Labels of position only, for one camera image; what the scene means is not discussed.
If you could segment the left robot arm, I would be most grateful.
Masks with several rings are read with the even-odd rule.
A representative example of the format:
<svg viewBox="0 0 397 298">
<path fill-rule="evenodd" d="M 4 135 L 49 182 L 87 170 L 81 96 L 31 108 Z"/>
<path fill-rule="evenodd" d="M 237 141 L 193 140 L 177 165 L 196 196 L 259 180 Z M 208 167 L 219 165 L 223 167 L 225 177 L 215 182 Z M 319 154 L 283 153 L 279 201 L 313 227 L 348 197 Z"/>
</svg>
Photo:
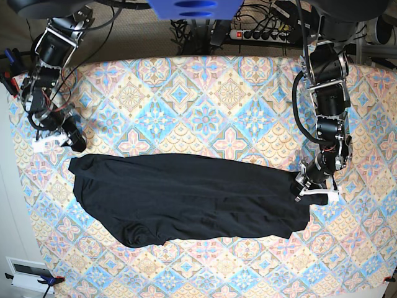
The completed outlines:
<svg viewBox="0 0 397 298">
<path fill-rule="evenodd" d="M 347 129 L 350 96 L 346 78 L 349 66 L 345 46 L 352 41 L 360 22 L 382 15 L 389 1 L 310 1 L 318 18 L 306 26 L 301 2 L 297 11 L 303 39 L 301 71 L 292 86 L 292 107 L 300 132 L 319 145 L 319 153 L 309 163 L 302 162 L 292 184 L 299 195 L 336 193 L 337 186 L 327 189 L 326 180 L 347 166 L 352 158 L 352 138 Z M 301 79 L 308 81 L 308 94 L 315 109 L 316 135 L 300 121 L 297 89 Z"/>
</svg>

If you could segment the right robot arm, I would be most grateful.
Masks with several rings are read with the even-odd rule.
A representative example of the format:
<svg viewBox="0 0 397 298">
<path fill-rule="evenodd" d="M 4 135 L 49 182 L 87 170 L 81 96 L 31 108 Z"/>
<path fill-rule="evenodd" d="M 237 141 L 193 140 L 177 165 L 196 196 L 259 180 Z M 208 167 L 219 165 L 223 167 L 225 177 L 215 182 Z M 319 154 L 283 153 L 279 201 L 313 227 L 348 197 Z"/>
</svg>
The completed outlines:
<svg viewBox="0 0 397 298">
<path fill-rule="evenodd" d="M 66 100 L 57 103 L 57 94 L 65 83 L 65 66 L 79 48 L 84 36 L 96 30 L 93 10 L 87 1 L 8 1 L 7 5 L 27 19 L 46 19 L 47 26 L 33 44 L 32 66 L 17 94 L 36 130 L 35 139 L 59 137 L 62 147 L 81 153 L 86 140 L 74 121 Z"/>
</svg>

